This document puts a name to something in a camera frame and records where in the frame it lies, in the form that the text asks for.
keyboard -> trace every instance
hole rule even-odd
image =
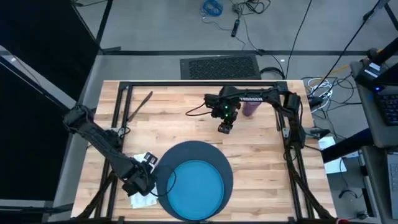
[[[398,154],[387,154],[392,218],[398,219]]]
[[[386,125],[398,125],[398,94],[375,95],[374,99]]]

black floor mat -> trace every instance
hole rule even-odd
[[[256,56],[220,56],[180,60],[182,80],[261,79]]]

black metal frame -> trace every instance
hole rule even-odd
[[[117,123],[118,123],[118,117],[119,117],[119,112],[120,112],[120,107],[121,101],[122,101],[122,94],[123,91],[127,91],[126,95],[126,103],[124,105],[124,111],[123,111],[123,116],[122,116],[122,124],[121,128],[126,128],[127,127],[127,119],[129,115],[129,109],[131,105],[131,98],[132,98],[132,90],[134,86],[225,86],[225,85],[233,85],[233,86],[269,86],[269,87],[279,87],[280,89],[285,89],[287,90],[287,83],[286,82],[236,82],[236,81],[199,81],[199,82],[188,82],[188,81],[182,81],[182,82],[120,82],[119,83],[119,88],[118,88],[118,95],[116,97],[116,104],[115,104],[115,109],[114,109],[114,114],[113,114],[113,120],[112,120],[112,128],[115,128]],[[280,129],[285,128],[285,121],[284,117],[278,113],[277,114],[277,122],[278,125],[280,125]],[[124,144],[124,138],[122,138],[121,144],[123,146]],[[297,155],[297,164],[300,172],[300,176],[302,177],[303,181],[307,184],[307,176],[305,173],[305,168],[303,164],[303,157],[301,150],[296,150],[296,155]],[[101,185],[104,184],[108,173],[109,173],[109,161],[106,160],[104,163],[103,167],[103,172],[101,176]],[[297,218],[302,218],[302,209],[300,206],[300,199],[299,199],[299,193],[297,190],[297,184],[295,183],[292,174],[289,172],[289,179],[290,179],[290,187],[292,189],[292,197],[294,201],[294,208],[296,212],[296,217]],[[113,215],[113,208],[114,208],[114,201],[116,199],[116,189],[117,189],[117,183],[118,180],[115,178],[111,184],[111,191],[109,194],[109,201],[108,201],[108,207],[107,207],[107,212],[106,212],[106,218],[111,220],[112,215]],[[305,197],[305,204],[307,207],[307,212],[308,212],[308,217],[309,218],[315,218],[313,214],[313,208],[309,202],[309,200]],[[100,218],[101,216],[101,211],[102,211],[102,206],[103,206],[103,195],[101,195],[101,199],[99,200],[96,210],[95,210],[95,218]],[[122,223],[154,223],[154,222],[124,222]],[[288,222],[261,222],[261,223],[274,223],[274,224],[283,224],[283,223],[288,223]]]

purple cup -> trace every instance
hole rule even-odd
[[[261,102],[244,102],[242,114],[245,116],[251,116],[260,104]]]

blue cable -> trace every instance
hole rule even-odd
[[[206,15],[210,16],[220,16],[223,13],[223,5],[217,0],[205,0],[201,11]]]

